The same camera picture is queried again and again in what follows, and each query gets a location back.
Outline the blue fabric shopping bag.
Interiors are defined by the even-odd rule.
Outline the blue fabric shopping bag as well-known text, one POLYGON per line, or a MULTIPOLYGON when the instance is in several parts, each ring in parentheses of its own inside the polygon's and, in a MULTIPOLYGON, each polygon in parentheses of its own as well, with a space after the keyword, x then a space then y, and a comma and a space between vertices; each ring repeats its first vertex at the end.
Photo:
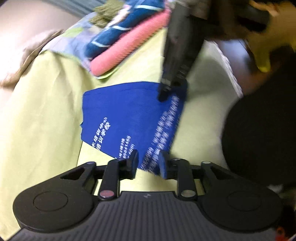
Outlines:
POLYGON ((81 140, 114 158, 126 159, 137 150, 137 167, 159 175, 159 153, 171 148, 188 83, 173 87, 166 101, 158 101, 158 87, 130 82, 85 92, 81 140))

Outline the blue patterned fleece blanket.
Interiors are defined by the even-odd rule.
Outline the blue patterned fleece blanket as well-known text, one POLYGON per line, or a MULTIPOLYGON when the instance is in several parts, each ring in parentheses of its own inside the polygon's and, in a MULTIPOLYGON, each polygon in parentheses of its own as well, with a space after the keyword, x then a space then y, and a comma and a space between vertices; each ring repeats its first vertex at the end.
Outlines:
POLYGON ((85 47, 85 56, 94 59, 111 47, 121 35, 165 9, 165 1, 127 1, 117 15, 85 47))

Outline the pink knitted blanket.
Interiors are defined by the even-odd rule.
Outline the pink knitted blanket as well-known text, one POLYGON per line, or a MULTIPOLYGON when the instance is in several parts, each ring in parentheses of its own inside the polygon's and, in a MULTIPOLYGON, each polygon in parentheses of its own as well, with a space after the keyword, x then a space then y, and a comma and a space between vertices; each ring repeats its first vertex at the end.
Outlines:
POLYGON ((166 9, 134 27, 90 62, 90 72, 94 76, 101 76, 116 68, 133 51, 165 27, 170 15, 171 11, 166 9))

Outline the green sofa cover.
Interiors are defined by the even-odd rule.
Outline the green sofa cover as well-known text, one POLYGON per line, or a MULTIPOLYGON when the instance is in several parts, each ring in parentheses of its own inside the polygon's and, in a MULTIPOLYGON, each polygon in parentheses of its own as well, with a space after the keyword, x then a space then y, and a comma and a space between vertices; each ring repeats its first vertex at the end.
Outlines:
MULTIPOLYGON (((81 141, 83 93, 126 82, 157 81, 165 35, 165 30, 159 31, 105 80, 49 51, 31 63, 1 114, 3 239, 19 230, 13 201, 23 190, 87 161, 107 164, 110 156, 81 141)), ((216 44, 203 45, 188 82, 171 154, 195 165, 208 160, 225 166, 220 142, 223 123, 242 90, 216 44)))

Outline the green chevron pillow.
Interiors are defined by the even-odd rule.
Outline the green chevron pillow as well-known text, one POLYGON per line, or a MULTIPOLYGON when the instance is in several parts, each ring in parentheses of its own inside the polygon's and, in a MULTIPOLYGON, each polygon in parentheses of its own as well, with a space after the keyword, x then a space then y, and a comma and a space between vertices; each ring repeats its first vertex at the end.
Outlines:
POLYGON ((105 4, 94 9, 95 16, 89 20, 89 23, 99 28, 105 28, 122 9, 124 4, 124 1, 107 0, 105 4))

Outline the patchwork plaid sofa throw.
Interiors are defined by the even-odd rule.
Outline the patchwork plaid sofa throw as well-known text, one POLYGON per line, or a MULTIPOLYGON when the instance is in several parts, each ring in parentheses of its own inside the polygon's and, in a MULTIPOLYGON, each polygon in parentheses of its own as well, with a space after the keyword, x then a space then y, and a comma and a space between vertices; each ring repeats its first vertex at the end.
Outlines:
POLYGON ((96 15, 89 13, 58 37, 48 42, 41 52, 50 51, 70 58, 90 71, 90 60, 85 56, 85 46, 103 29, 91 24, 89 20, 96 15))

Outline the grey curtain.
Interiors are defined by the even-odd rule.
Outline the grey curtain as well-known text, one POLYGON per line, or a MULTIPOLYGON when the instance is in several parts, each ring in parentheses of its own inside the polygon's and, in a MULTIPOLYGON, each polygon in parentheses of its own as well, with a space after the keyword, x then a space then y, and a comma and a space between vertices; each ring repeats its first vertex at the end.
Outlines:
POLYGON ((106 0, 44 0, 73 15, 83 17, 106 3, 106 0))

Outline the beige cushion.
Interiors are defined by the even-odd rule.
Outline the beige cushion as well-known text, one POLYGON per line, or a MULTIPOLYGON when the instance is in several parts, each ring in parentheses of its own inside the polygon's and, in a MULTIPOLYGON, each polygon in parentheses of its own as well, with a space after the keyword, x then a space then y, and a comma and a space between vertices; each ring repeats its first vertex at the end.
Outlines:
POLYGON ((62 30, 47 30, 31 37, 15 49, 9 49, 1 57, 1 88, 18 83, 22 74, 43 47, 62 33, 62 30))

